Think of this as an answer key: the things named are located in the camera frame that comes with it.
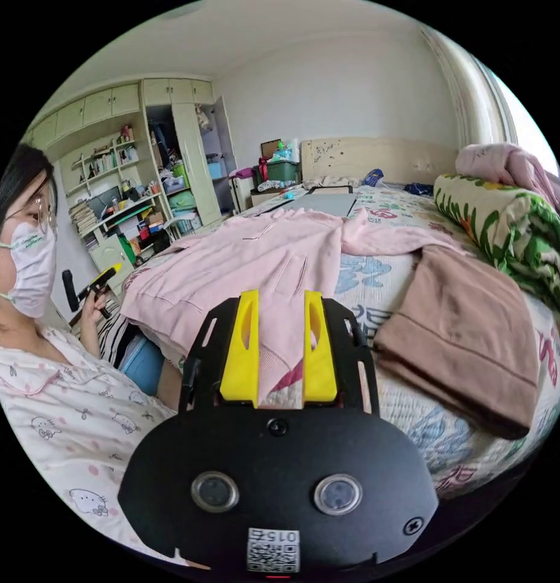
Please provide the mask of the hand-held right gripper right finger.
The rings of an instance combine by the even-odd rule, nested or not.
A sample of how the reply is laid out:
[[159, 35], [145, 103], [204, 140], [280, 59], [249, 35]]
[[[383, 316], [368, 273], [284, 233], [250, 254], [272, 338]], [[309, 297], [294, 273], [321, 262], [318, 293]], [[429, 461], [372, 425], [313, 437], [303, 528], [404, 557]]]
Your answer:
[[323, 298], [319, 292], [307, 290], [304, 296], [302, 402], [304, 404], [332, 403], [337, 393]]

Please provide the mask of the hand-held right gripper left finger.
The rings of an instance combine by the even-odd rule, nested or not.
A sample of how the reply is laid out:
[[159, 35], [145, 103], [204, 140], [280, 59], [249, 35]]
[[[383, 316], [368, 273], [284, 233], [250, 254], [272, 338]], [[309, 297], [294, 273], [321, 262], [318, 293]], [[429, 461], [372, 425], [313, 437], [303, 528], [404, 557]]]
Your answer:
[[224, 401], [258, 406], [259, 393], [259, 292], [239, 297], [230, 344], [220, 384]]

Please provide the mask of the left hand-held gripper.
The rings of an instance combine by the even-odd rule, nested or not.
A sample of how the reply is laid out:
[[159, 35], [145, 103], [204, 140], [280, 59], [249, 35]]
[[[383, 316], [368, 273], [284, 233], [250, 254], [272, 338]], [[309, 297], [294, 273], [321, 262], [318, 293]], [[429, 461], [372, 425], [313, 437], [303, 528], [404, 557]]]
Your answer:
[[94, 294], [94, 301], [96, 301], [98, 297], [105, 292], [109, 285], [109, 281], [120, 272], [122, 266], [123, 263], [119, 262], [105, 269], [100, 273], [96, 280], [80, 291], [80, 293], [77, 294], [78, 309], [80, 309], [80, 305], [90, 296], [91, 293]]

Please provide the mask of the person's left hand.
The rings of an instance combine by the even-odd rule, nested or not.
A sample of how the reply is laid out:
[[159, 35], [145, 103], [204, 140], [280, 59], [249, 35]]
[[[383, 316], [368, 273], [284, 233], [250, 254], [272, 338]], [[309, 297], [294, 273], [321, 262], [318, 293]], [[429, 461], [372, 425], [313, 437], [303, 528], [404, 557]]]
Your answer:
[[102, 293], [96, 301], [94, 294], [84, 301], [81, 311], [81, 330], [84, 332], [87, 328], [96, 328], [98, 320], [102, 317], [102, 311], [106, 308], [106, 295]]

